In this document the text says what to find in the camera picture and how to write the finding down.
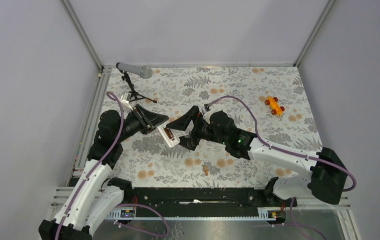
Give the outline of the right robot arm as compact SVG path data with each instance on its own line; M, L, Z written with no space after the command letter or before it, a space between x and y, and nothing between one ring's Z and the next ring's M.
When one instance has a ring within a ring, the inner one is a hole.
M225 151L235 158L268 162L298 174L271 178L264 190L269 205L277 206L283 200L305 196L331 205L340 203L348 174L334 150L323 147L317 152L305 151L261 141L255 133L238 128L224 111L202 113L197 106L166 127L184 132L191 123L189 134L180 137L179 144L184 148L193 151L203 139L224 145Z

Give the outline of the white remote control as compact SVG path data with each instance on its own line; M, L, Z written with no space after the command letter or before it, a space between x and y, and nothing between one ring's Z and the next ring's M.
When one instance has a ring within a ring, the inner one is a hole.
M158 126L157 130L161 134L168 147L173 148L180 143L179 137L177 137L170 128L166 127L166 125Z

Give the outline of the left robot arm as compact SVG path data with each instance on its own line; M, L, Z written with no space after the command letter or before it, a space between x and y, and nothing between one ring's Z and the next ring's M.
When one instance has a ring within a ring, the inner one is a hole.
M126 117L116 110L103 112L84 171L53 220L40 224L41 239L91 240L113 208L128 205L133 198L131 182L117 177L95 198L123 152L121 143L136 133L151 133L168 119L167 115L148 111L139 104Z

